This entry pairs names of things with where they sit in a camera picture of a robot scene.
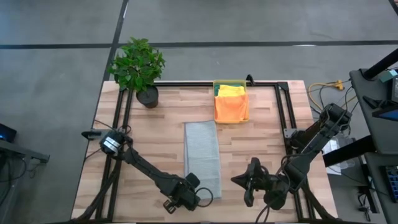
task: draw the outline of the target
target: wooden tabletop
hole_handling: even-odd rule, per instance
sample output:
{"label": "wooden tabletop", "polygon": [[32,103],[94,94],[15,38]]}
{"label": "wooden tabletop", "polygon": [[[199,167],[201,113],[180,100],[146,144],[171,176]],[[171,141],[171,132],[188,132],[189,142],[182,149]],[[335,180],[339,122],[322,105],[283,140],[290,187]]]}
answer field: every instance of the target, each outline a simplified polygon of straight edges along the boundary
{"label": "wooden tabletop", "polygon": [[[290,95],[298,128],[307,128],[313,123],[311,110],[303,81],[288,81]],[[96,112],[96,119],[112,124],[118,86],[105,82]],[[209,207],[189,212],[179,208],[169,215],[162,204],[166,200],[158,188],[133,166],[122,164],[118,196],[114,212],[115,222],[254,222],[265,206],[264,192],[255,192],[254,206],[248,208],[243,201],[244,189],[230,181],[231,177],[243,174],[252,157],[258,157],[270,173],[280,167],[285,147],[280,128],[275,90],[271,87],[248,87],[249,122],[244,124],[217,124],[220,149],[222,198]],[[122,123],[124,96],[119,125]],[[289,116],[284,101],[288,127]],[[208,87],[159,87],[159,105],[154,109],[144,108],[134,97],[130,110],[130,133],[134,148],[142,157],[158,169],[183,176],[184,122],[214,119],[213,90]],[[99,123],[94,128],[105,129]],[[87,154],[99,148],[98,141],[90,142]],[[83,167],[72,217],[78,217],[91,203],[101,186],[105,154],[96,153]],[[330,214],[337,217],[335,203],[321,155],[311,163],[308,173],[310,188]],[[305,217],[305,200],[302,207]],[[106,197],[104,214],[108,210]],[[278,211],[271,210],[268,222],[297,221],[294,200],[288,194],[286,204]]]}

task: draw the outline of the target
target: gray cloth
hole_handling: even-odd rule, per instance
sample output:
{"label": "gray cloth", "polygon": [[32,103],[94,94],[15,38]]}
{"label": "gray cloth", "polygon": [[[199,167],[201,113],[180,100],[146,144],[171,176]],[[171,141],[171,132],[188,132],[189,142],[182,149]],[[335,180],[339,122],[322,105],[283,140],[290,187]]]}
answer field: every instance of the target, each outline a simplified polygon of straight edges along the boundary
{"label": "gray cloth", "polygon": [[[184,158],[185,176],[191,172],[200,180],[197,189],[206,187],[214,198],[221,198],[221,165],[214,121],[185,123]],[[211,198],[207,190],[200,190],[198,196]]]}

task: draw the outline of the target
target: gray floor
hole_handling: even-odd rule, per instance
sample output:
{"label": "gray floor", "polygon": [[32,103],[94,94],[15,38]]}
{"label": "gray floor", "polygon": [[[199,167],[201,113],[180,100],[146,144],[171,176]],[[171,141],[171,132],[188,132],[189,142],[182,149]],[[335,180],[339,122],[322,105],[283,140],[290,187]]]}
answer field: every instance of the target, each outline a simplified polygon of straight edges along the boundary
{"label": "gray floor", "polygon": [[[0,44],[110,43],[121,3],[2,0]],[[130,35],[151,42],[394,40],[398,38],[396,17],[387,0],[138,0],[129,3],[120,42]],[[213,80],[250,73],[258,80],[304,80],[308,86],[347,80],[350,70],[369,67],[395,48],[161,49],[167,61],[162,76],[164,80]],[[26,178],[14,223],[59,222],[70,217],[87,145],[80,133],[93,121],[108,54],[109,49],[0,50],[0,105],[5,105],[0,123],[19,131],[18,144],[51,154],[34,179]],[[344,95],[332,89],[323,93],[325,103]],[[369,133],[359,107],[351,127],[356,138]],[[356,211],[354,189],[333,187],[333,195],[340,218],[364,221]],[[381,215],[373,217],[375,223],[383,222]]]}

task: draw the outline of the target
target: black metal frame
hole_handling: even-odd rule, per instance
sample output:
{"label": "black metal frame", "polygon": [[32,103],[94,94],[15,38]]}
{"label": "black metal frame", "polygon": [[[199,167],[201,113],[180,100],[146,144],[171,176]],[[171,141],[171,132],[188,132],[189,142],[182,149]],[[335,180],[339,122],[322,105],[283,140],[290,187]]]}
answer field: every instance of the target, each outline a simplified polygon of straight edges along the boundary
{"label": "black metal frame", "polygon": [[[207,86],[207,87],[210,87],[210,86],[213,86],[213,82],[157,82],[157,83],[155,83],[155,85],[156,86]],[[251,81],[251,82],[247,81],[247,86],[273,87],[274,88],[278,112],[279,112],[279,118],[280,118],[280,127],[282,130],[281,135],[285,142],[286,154],[293,153],[290,150],[290,148],[287,146],[287,144],[286,144],[287,139],[286,139],[285,135],[283,134],[283,130],[288,127],[287,127],[287,122],[286,122],[286,118],[284,115],[284,107],[282,104],[282,97],[280,94],[281,90],[283,90],[285,93],[285,98],[286,98],[286,103],[287,103],[287,111],[289,114],[291,128],[297,128],[297,125],[295,122],[294,111],[293,111],[292,100],[290,98],[290,91],[289,91],[288,83],[287,82],[256,82],[256,83],[254,83],[253,81]],[[117,101],[114,119],[113,119],[113,125],[112,125],[113,128],[118,127],[119,115],[120,115],[120,110],[121,110],[122,101],[123,101],[123,94],[124,94],[124,92],[120,91],[119,95],[118,95],[118,101]],[[132,91],[129,91],[128,97],[127,97],[127,103],[126,103],[126,110],[124,113],[124,119],[123,119],[123,124],[122,124],[122,127],[124,127],[124,128],[126,128],[126,126],[128,124],[131,103],[132,103]],[[110,200],[109,200],[108,214],[107,214],[106,218],[103,218],[104,198],[102,197],[101,201],[98,204],[97,209],[96,209],[95,219],[89,220],[90,223],[111,223],[113,221],[113,214],[114,214],[114,207],[116,204],[116,195],[117,195],[117,191],[118,191],[120,170],[121,170],[121,161],[116,161],[114,168],[111,172],[111,158],[108,156],[105,161],[103,180],[101,183],[101,188],[103,188],[107,184],[107,180],[109,180],[109,174],[110,173],[115,174],[115,176],[112,176],[113,183],[112,183],[111,196],[110,196]],[[315,212],[314,212],[313,206],[308,201],[308,198],[306,198],[306,201],[307,201],[307,208],[308,208],[308,216],[309,216],[309,218],[314,219]],[[300,197],[298,194],[294,194],[294,203],[295,203],[295,210],[297,213],[298,221],[303,220],[304,219],[303,210],[302,210]]]}

